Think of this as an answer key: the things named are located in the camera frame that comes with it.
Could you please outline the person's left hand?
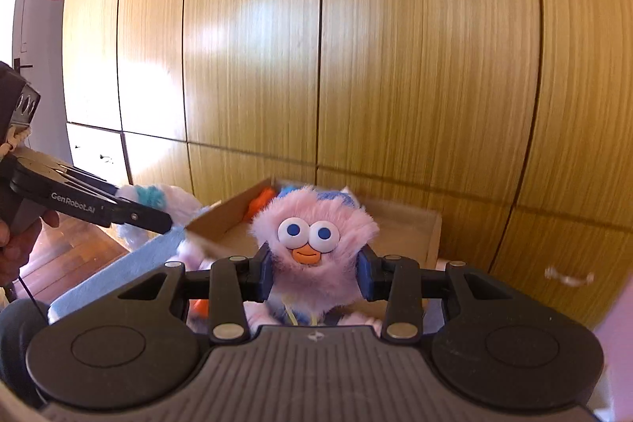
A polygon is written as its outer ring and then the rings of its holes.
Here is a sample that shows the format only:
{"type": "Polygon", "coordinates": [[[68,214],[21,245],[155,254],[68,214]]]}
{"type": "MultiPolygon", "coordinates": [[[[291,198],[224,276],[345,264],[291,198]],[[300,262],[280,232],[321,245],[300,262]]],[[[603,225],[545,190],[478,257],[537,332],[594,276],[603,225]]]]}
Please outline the person's left hand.
{"type": "Polygon", "coordinates": [[[11,233],[6,222],[0,222],[0,278],[1,285],[6,286],[17,280],[19,270],[27,265],[29,256],[39,238],[42,226],[59,226],[59,215],[55,211],[45,211],[22,233],[11,233]]]}

